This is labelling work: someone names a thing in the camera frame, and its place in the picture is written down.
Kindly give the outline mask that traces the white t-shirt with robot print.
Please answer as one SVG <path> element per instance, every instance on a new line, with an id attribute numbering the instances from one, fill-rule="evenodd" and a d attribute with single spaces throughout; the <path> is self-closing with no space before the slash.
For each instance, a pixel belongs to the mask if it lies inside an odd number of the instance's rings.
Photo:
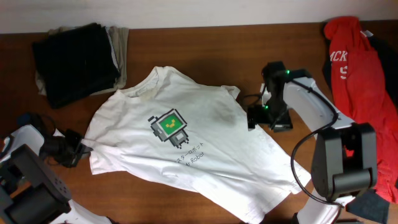
<path id="1" fill-rule="evenodd" d="M 235 86 L 201 85 L 173 67 L 154 67 L 93 115 L 83 138 L 91 172 L 126 171 L 261 222 L 310 174 L 262 128 L 248 129 L 238 95 Z"/>

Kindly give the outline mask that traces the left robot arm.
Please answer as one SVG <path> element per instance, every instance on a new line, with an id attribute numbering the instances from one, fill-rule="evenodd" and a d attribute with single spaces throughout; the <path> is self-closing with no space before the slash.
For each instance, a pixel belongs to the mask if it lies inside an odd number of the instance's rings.
<path id="1" fill-rule="evenodd" d="M 43 116 L 26 113 L 17 119 L 18 129 L 2 139 L 1 219 L 23 224 L 113 224 L 72 199 L 66 183 L 52 170 L 74 168 L 90 155 L 82 136 L 71 129 L 49 129 Z"/>

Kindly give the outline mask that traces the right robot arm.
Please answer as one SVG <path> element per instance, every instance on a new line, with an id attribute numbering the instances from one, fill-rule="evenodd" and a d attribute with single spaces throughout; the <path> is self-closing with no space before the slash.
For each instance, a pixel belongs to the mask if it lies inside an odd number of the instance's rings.
<path id="1" fill-rule="evenodd" d="M 282 62 L 270 62 L 262 69 L 262 78 L 263 89 L 247 106 L 248 129 L 265 124 L 275 132 L 288 131 L 293 128 L 289 116 L 293 109 L 310 130 L 290 157 L 295 180 L 299 180 L 295 169 L 299 147 L 310 138 L 316 140 L 310 171 L 314 191 L 299 184 L 308 201 L 293 215 L 292 223 L 338 222 L 345 206 L 377 182 L 374 128 L 344 115 L 305 69 L 288 70 Z"/>

